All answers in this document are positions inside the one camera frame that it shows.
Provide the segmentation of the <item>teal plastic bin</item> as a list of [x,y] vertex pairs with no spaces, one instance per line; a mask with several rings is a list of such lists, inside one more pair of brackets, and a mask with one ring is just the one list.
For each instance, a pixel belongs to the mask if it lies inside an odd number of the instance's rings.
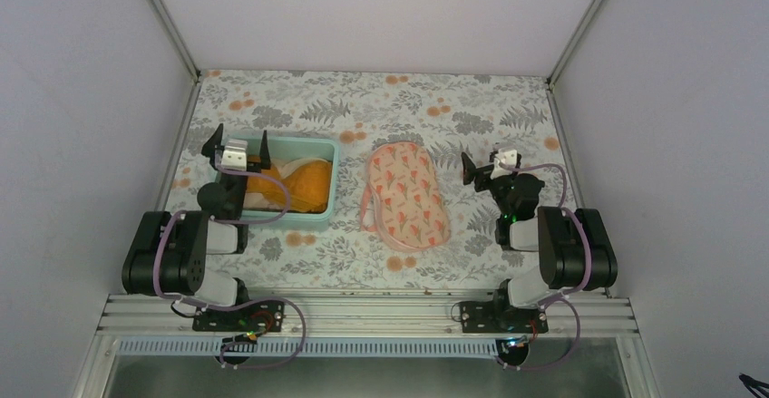
[[[256,161],[261,137],[231,136],[248,143]],[[329,139],[268,135],[271,168],[249,173],[245,200],[226,193],[216,218],[229,224],[271,224],[275,228],[324,230],[336,194],[340,148]]]

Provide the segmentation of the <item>pink mesh laundry bag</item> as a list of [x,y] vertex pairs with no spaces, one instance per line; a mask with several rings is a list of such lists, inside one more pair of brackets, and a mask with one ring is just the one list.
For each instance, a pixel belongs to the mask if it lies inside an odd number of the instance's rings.
[[451,238],[450,220],[433,160],[415,142],[389,142],[367,161],[360,227],[390,248],[419,252]]

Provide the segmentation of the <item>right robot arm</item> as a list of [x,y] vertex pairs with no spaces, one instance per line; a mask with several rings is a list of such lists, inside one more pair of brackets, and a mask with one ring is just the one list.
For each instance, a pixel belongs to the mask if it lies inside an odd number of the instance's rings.
[[537,268],[501,284],[491,309],[498,329],[512,332],[524,323],[526,310],[543,310],[573,293],[615,284],[618,263],[598,210],[570,210],[562,202],[542,206],[544,181],[521,166],[512,148],[493,151],[482,167],[466,153],[461,158],[463,183],[489,192],[500,211],[497,244],[539,256]]

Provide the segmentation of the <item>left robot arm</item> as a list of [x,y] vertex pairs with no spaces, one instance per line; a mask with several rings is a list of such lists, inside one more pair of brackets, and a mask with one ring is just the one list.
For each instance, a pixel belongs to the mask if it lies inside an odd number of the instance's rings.
[[251,224],[242,218],[247,183],[265,179],[272,164],[266,136],[259,141],[257,160],[249,158],[247,141],[223,136],[220,125],[201,149],[219,176],[200,188],[199,209],[143,214],[122,266],[122,287],[130,295],[216,310],[225,327],[239,330],[252,317],[245,284],[207,270],[206,261],[244,252]]

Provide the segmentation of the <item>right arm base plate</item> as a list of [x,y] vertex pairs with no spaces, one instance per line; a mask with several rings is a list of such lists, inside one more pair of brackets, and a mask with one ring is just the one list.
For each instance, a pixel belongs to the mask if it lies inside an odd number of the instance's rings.
[[545,334],[546,315],[536,308],[499,307],[492,301],[458,304],[462,331],[466,334]]

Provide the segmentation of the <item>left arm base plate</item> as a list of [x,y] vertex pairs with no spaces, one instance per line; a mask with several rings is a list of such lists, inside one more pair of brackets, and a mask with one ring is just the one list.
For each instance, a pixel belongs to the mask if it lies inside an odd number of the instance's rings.
[[272,299],[233,311],[199,310],[193,318],[192,330],[235,335],[278,333],[284,314],[285,303]]

